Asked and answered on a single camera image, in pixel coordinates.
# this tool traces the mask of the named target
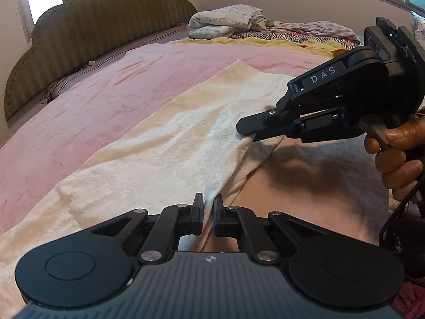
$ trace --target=trigger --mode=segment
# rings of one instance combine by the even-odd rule
[[[378,114],[362,116],[359,120],[359,127],[369,136],[375,138],[383,151],[390,148],[387,138],[385,137],[387,126],[385,126]]]

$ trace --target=upholstered headboard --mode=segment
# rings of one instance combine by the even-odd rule
[[[37,21],[31,48],[6,84],[6,120],[83,63],[196,13],[187,0],[63,0]]]

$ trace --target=white towel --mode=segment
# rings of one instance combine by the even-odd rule
[[[24,304],[14,268],[31,248],[135,208],[157,214],[169,205],[191,204],[196,192],[205,195],[205,224],[218,193],[230,205],[247,175],[282,139],[252,143],[237,134],[236,122],[269,109],[290,79],[237,61],[96,152],[0,236],[0,317]]]

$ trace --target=round pad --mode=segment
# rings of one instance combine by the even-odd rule
[[[289,273],[305,295],[350,310],[391,301],[404,280],[403,266],[390,252],[342,235],[306,239]]]
[[[16,266],[15,279],[26,301],[78,308],[116,294],[131,272],[129,258],[110,237],[75,234],[29,251]]]
[[[86,277],[94,270],[93,257],[81,252],[65,252],[51,257],[46,263],[50,276],[62,281],[75,281]]]

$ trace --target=cable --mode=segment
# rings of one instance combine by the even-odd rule
[[[52,99],[52,93],[56,90],[56,88],[63,83],[63,81],[66,79],[66,77],[62,78],[62,79],[58,79],[56,81],[54,81],[52,84],[50,84],[47,87],[47,90],[44,92],[44,95],[42,95],[40,97],[40,104],[47,104],[49,103]]]
[[[420,282],[420,281],[418,281],[417,279],[410,277],[408,274],[405,274],[405,275],[404,275],[404,277],[406,278],[406,280],[407,280],[407,281],[409,281],[409,282],[411,282],[411,283],[415,284],[416,286],[419,286],[419,287],[425,288],[425,283]]]
[[[379,237],[378,237],[379,246],[382,246],[383,244],[384,233],[402,216],[407,203],[410,201],[410,199],[413,198],[413,196],[418,191],[419,187],[424,182],[425,182],[425,175],[422,175],[418,183],[410,190],[409,193],[407,193],[407,195],[403,198],[403,200],[400,202],[400,204],[397,206],[397,208],[394,210],[394,212],[391,214],[391,216],[387,219],[385,224],[382,226],[381,230],[379,231]]]
[[[383,238],[384,238],[385,232],[396,221],[398,221],[398,219],[400,219],[400,217],[405,212],[406,205],[409,203],[409,201],[412,199],[412,197],[416,194],[416,192],[418,191],[419,187],[423,183],[425,183],[425,175],[422,175],[421,176],[421,178],[419,179],[418,183],[410,190],[409,193],[407,193],[407,195],[403,198],[403,200],[400,202],[400,204],[394,210],[394,212],[392,213],[392,215],[387,219],[387,221],[385,222],[385,224],[382,226],[381,230],[379,231],[379,237],[378,237],[378,243],[379,243],[379,246],[380,247],[383,246]],[[416,286],[425,288],[425,283],[412,278],[408,274],[405,274],[405,279],[408,280],[409,282],[415,284]]]

